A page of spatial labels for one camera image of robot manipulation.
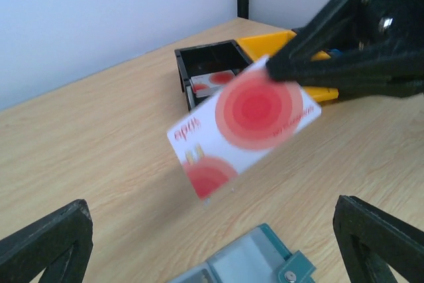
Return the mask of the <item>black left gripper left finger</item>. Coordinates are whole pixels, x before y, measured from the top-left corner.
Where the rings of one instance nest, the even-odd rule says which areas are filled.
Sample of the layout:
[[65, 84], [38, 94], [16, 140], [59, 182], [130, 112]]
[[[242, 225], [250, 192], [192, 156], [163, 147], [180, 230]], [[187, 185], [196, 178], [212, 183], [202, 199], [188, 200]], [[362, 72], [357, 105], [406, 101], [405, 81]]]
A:
[[82, 282], [93, 248], [88, 204], [77, 199], [1, 239], [1, 281]]

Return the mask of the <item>teal leather card holder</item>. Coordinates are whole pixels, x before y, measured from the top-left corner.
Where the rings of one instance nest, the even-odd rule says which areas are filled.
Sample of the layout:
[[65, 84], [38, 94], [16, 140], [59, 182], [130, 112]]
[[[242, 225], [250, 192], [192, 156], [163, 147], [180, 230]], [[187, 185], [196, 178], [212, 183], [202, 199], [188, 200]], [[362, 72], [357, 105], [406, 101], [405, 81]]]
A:
[[313, 282], [315, 266], [301, 252], [291, 252], [263, 223], [173, 278], [174, 283]]

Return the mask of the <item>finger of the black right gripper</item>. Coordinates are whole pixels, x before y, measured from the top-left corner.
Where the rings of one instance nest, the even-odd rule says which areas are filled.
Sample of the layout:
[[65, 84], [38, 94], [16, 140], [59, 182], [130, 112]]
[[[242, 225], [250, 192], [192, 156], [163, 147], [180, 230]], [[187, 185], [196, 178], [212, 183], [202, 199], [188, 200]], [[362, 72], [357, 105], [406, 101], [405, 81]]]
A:
[[423, 94], [423, 75], [382, 78], [321, 78], [297, 81], [302, 86], [337, 89], [344, 96], [407, 98]]
[[423, 75], [423, 0], [330, 0], [266, 67], [276, 81]]

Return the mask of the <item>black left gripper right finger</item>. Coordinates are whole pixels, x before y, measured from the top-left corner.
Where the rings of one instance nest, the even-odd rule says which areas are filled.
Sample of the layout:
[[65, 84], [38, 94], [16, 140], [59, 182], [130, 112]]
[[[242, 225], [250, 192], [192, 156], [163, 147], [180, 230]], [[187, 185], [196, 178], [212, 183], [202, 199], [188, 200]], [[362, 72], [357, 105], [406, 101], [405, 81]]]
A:
[[422, 230], [356, 196], [339, 196], [333, 229], [351, 282], [423, 281]]

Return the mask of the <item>white card orange circles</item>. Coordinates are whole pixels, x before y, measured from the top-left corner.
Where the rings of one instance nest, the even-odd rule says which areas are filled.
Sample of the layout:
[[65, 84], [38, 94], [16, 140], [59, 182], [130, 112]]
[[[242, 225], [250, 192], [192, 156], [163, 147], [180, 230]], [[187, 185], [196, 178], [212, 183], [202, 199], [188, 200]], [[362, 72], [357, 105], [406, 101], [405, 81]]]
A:
[[167, 132], [198, 198], [235, 179], [321, 115], [295, 82], [272, 81], [261, 57]]

